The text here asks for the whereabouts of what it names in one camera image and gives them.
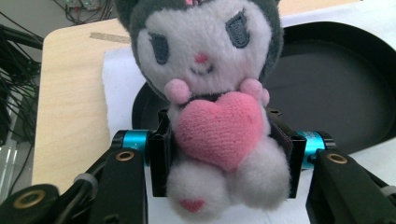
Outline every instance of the pink nose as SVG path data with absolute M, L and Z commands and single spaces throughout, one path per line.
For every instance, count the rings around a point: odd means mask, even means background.
M 208 57 L 204 53 L 198 53 L 195 55 L 195 62 L 196 63 L 205 63 L 207 61 Z

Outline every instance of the white fur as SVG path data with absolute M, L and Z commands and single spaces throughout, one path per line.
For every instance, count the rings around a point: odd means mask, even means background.
M 230 205 L 230 196 L 224 173 L 209 164 L 184 160 L 172 166 L 168 176 L 167 196 L 172 206 L 184 218 L 191 221 L 208 221 L 220 216 Z M 205 199 L 204 207 L 193 214 L 185 210 L 183 199 Z
M 275 209 L 289 196 L 290 172 L 283 150 L 264 137 L 229 175 L 232 195 L 247 206 Z
M 226 32 L 226 22 L 244 12 L 249 42 L 236 48 Z M 153 13 L 140 31 L 137 49 L 141 68 L 152 84 L 164 92 L 174 79 L 185 81 L 195 94 L 238 91 L 247 78 L 257 79 L 264 65 L 271 40 L 271 28 L 261 10 L 248 0 L 214 0 L 187 10 L 164 9 Z M 150 35 L 164 35 L 169 46 L 169 59 L 157 64 Z M 197 54 L 207 61 L 197 63 Z M 214 70 L 204 76 L 195 71 Z M 258 100 L 267 104 L 269 96 Z M 171 104 L 168 117 L 176 129 L 180 108 Z M 248 206 L 273 209 L 289 193 L 289 170 L 281 148 L 271 139 L 269 123 L 262 109 L 264 134 L 233 173 L 195 161 L 185 155 L 174 162 L 167 183 L 167 196 L 175 210 L 187 220 L 206 221 L 216 218 L 232 199 Z M 205 205 L 195 213 L 180 205 L 181 200 L 203 199 Z
M 226 22 L 240 11 L 247 17 L 250 37 L 243 49 L 233 46 L 225 30 Z M 164 9 L 153 13 L 146 26 L 137 38 L 139 61 L 145 75 L 160 91 L 174 78 L 186 81 L 195 94 L 235 90 L 246 77 L 259 77 L 271 39 L 268 21 L 248 0 L 216 0 L 186 11 Z M 156 63 L 149 33 L 166 36 L 166 64 Z M 206 54 L 208 62 L 195 63 L 198 53 Z M 205 71 L 210 65 L 214 66 L 210 76 L 191 72 L 191 68 Z

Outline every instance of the plush head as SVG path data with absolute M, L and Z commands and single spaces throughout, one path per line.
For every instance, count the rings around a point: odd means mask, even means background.
M 137 64 L 164 96 L 172 79 L 193 95 L 264 80 L 282 48 L 276 0 L 117 0 Z

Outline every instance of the plush foot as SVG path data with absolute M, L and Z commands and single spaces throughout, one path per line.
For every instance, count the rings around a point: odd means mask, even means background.
M 230 205 L 223 172 L 198 161 L 182 161 L 172 166 L 167 197 L 180 216 L 189 221 L 217 218 Z
M 265 138 L 228 178 L 237 201 L 249 207 L 276 209 L 289 196 L 290 172 L 283 150 Z

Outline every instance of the plush face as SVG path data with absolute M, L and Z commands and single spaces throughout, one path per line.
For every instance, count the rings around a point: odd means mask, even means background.
M 185 0 L 187 9 L 152 13 L 137 36 L 137 56 L 151 84 L 163 92 L 172 79 L 192 94 L 237 90 L 259 78 L 272 36 L 262 11 L 248 0 Z

